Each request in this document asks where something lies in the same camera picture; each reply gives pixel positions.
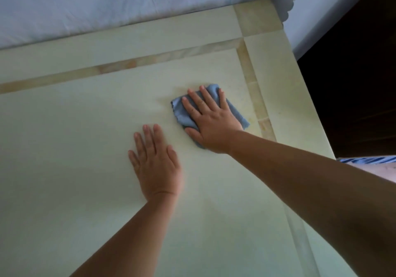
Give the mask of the person's left hand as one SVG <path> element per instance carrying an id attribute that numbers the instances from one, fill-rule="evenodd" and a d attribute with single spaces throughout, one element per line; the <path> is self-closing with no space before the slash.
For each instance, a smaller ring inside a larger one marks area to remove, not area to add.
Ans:
<path id="1" fill-rule="evenodd" d="M 140 172 L 135 173 L 141 192 L 147 201 L 160 194 L 178 198 L 183 187 L 182 168 L 176 169 L 169 159 L 166 151 L 168 144 L 161 127 L 154 124 L 151 130 L 156 142 L 156 156 L 146 156 L 143 131 L 133 135 L 136 147 L 134 152 L 141 166 Z"/>

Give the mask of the person's right hand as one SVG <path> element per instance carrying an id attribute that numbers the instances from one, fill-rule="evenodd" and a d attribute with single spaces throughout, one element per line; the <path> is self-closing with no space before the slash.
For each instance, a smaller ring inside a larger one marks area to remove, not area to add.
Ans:
<path id="1" fill-rule="evenodd" d="M 182 104 L 204 138 L 203 147 L 218 154 L 230 155 L 231 140 L 244 131 L 242 125 L 230 110 L 220 109 L 203 85 L 200 86 L 199 91 L 211 108 L 209 113 L 200 113 L 191 105 L 187 97 L 182 98 Z"/>

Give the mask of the blue cleaning cloth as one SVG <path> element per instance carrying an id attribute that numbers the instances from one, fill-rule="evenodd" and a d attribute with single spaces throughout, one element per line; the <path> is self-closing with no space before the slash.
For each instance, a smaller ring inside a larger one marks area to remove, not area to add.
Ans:
<path id="1" fill-rule="evenodd" d="M 218 89 L 220 88 L 218 84 L 210 84 L 205 87 L 211 97 L 215 100 L 215 103 L 219 105 L 219 95 L 218 95 Z M 196 91 L 196 93 L 202 98 L 202 94 L 200 91 Z M 188 114 L 187 110 L 184 108 L 182 104 L 182 98 L 187 97 L 191 105 L 197 109 L 197 106 L 195 103 L 192 101 L 192 99 L 188 96 L 188 94 L 177 97 L 176 99 L 171 101 L 171 106 L 173 109 L 173 113 L 175 115 L 176 121 L 178 124 L 182 126 L 182 128 L 185 130 L 185 128 L 193 128 L 198 130 L 197 125 L 195 124 L 194 120 L 192 117 Z M 230 111 L 232 114 L 235 116 L 235 118 L 240 122 L 242 125 L 243 130 L 245 130 L 247 127 L 250 126 L 249 122 L 237 111 L 237 109 L 229 102 L 227 99 Z M 238 139 L 240 135 L 234 136 L 234 138 L 231 140 L 231 151 L 234 146 L 234 140 Z"/>

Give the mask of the person's right forearm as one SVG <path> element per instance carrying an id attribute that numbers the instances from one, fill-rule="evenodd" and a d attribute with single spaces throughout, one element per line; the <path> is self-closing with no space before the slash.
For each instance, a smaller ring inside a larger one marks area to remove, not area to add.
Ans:
<path id="1" fill-rule="evenodd" d="M 221 147 L 304 219 L 359 277 L 396 277 L 396 183 L 243 131 L 230 132 Z"/>

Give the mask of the person's left forearm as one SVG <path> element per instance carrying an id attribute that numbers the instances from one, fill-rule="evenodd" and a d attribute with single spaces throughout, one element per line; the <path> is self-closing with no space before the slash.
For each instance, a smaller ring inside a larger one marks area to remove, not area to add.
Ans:
<path id="1" fill-rule="evenodd" d="M 178 194 L 159 192 L 70 277 L 153 277 Z"/>

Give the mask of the white bed sheet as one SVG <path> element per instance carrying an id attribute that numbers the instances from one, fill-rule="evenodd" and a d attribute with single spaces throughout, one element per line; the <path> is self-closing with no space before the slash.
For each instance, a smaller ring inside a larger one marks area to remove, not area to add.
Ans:
<path id="1" fill-rule="evenodd" d="M 252 0 L 0 0 L 0 49 Z M 296 59 L 359 0 L 271 0 Z"/>

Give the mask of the blue striped clothing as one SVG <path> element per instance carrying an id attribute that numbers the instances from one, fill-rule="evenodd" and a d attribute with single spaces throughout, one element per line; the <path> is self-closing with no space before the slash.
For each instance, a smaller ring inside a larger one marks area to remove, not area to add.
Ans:
<path id="1" fill-rule="evenodd" d="M 396 155 L 337 158 L 337 161 L 396 183 Z"/>

